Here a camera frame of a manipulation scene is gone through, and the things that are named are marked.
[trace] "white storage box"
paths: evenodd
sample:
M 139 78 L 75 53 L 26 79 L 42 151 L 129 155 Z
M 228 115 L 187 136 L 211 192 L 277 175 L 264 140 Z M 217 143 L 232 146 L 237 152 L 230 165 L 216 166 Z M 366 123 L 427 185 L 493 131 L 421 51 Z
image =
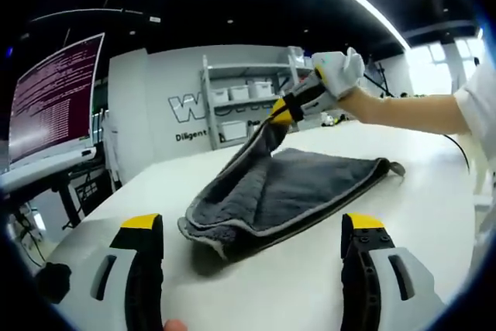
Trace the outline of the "white storage box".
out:
M 220 123 L 219 132 L 224 136 L 225 141 L 236 140 L 247 136 L 246 122 L 233 120 Z
M 249 85 L 251 98 L 272 97 L 272 84 L 269 81 L 255 81 Z
M 212 100 L 215 104 L 225 104 L 229 102 L 227 88 L 212 89 Z
M 248 100 L 250 98 L 248 86 L 245 84 L 229 88 L 229 98 L 233 101 Z

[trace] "white sleeve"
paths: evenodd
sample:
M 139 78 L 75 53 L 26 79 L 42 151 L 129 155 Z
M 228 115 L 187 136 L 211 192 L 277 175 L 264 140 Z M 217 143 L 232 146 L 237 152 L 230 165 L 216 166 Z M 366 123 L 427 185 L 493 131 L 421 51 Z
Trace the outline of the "white sleeve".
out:
M 454 94 L 470 131 L 488 159 L 496 155 L 496 71 L 489 58 L 470 81 Z

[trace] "window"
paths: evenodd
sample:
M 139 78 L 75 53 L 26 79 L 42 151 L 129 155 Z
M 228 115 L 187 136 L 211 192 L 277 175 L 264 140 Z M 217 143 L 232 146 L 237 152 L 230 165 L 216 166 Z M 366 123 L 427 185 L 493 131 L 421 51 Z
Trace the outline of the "window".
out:
M 484 42 L 477 38 L 455 40 L 456 48 L 463 60 L 463 70 L 467 80 L 472 78 L 475 72 L 474 57 L 482 59 L 484 55 Z
M 451 93 L 451 74 L 441 43 L 412 48 L 406 57 L 415 95 Z

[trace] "ceiling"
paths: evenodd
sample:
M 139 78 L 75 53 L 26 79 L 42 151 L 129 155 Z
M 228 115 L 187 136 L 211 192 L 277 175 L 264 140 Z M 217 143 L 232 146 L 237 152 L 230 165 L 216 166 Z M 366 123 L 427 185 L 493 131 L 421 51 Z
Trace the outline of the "ceiling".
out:
M 368 1 L 412 46 L 475 33 L 474 13 L 465 0 Z M 354 0 L 7 0 L 7 9 L 11 17 L 0 47 L 12 46 L 13 54 L 3 61 L 4 136 L 17 77 L 64 45 L 96 33 L 106 33 L 100 76 L 106 75 L 111 56 L 140 47 L 152 53 L 246 43 L 295 45 L 311 53 L 351 45 L 376 60 L 401 52 L 398 41 Z M 44 17 L 75 9 L 107 10 Z M 160 23 L 151 22 L 151 16 Z

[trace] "hand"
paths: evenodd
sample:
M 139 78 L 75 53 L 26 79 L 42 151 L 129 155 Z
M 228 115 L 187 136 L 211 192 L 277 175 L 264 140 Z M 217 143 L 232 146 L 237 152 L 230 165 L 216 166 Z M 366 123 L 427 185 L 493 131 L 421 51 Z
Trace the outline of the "hand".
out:
M 357 86 L 365 71 L 362 57 L 351 47 L 346 56 L 342 52 L 315 53 L 312 62 L 320 80 L 336 101 Z
M 165 322 L 164 331 L 188 331 L 188 328 L 178 319 L 169 319 Z

